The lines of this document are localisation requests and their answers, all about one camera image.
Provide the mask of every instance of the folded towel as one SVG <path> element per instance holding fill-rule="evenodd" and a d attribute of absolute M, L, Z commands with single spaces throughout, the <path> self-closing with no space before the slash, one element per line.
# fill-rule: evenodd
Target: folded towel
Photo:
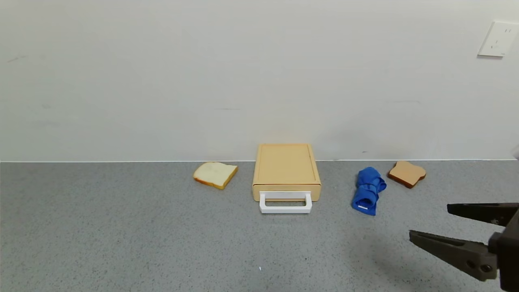
<path fill-rule="evenodd" d="M 378 193 L 386 189 L 386 182 L 380 177 L 373 167 L 367 167 L 359 171 L 357 178 L 357 191 L 351 206 L 360 212 L 375 216 Z"/>

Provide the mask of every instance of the drawer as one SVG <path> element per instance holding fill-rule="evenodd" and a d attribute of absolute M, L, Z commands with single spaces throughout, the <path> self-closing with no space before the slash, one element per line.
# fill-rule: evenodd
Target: drawer
<path fill-rule="evenodd" d="M 321 180 L 310 144 L 261 144 L 258 147 L 252 194 L 260 192 L 310 192 L 311 200 L 321 195 Z M 304 198 L 267 198 L 266 201 L 305 201 Z"/>

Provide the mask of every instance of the screw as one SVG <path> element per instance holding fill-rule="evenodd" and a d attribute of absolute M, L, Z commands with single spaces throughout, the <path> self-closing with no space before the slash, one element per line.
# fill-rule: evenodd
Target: screw
<path fill-rule="evenodd" d="M 487 265 L 487 264 L 481 265 L 480 269 L 483 272 L 485 272 L 485 273 L 488 273 L 488 272 L 492 271 L 492 267 L 490 265 Z"/>

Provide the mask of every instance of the bread crust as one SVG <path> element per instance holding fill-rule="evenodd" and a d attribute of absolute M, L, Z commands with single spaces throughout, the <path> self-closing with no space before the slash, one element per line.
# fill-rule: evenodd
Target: bread crust
<path fill-rule="evenodd" d="M 402 178 L 399 178 L 399 177 L 397 177 L 397 176 L 391 174 L 391 171 L 393 171 L 393 169 L 395 169 L 395 168 L 397 167 L 398 162 L 395 163 L 395 165 L 394 165 L 393 168 L 388 172 L 387 175 L 388 175 L 388 178 L 390 178 L 390 179 L 392 179 L 392 180 L 394 180 L 394 181 L 396 181 L 396 182 L 398 182 L 398 183 L 403 184 L 403 185 L 406 186 L 408 189 L 412 189 L 414 186 L 416 186 L 416 184 L 418 184 L 418 182 L 419 182 L 420 180 L 422 180 L 422 179 L 425 178 L 425 176 L 427 175 L 427 173 L 425 172 L 425 169 L 423 169 L 423 168 L 420 167 L 420 166 L 414 165 L 414 164 L 412 164 L 412 163 L 410 163 L 410 162 L 406 162 L 406 163 L 407 163 L 407 164 L 411 164 L 413 167 L 418 167 L 418 168 L 420 168 L 420 169 L 422 169 L 422 170 L 424 171 L 424 175 L 418 177 L 418 179 L 416 180 L 416 182 L 415 182 L 414 184 L 409 183 L 408 181 L 406 181 L 406 180 L 404 180 L 404 179 L 402 179 Z"/>

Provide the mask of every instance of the gray countertop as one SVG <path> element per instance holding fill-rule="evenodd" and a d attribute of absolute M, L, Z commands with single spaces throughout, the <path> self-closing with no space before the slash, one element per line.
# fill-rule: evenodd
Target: gray countertop
<path fill-rule="evenodd" d="M 356 174 L 393 162 L 318 162 L 307 215 L 261 214 L 254 163 L 237 164 L 221 191 L 192 179 L 199 163 L 1 163 L 1 291 L 500 290 L 408 230 L 486 242 L 502 228 L 446 204 L 518 202 L 519 162 L 416 162 L 425 180 L 388 179 L 375 217 L 350 206 Z"/>

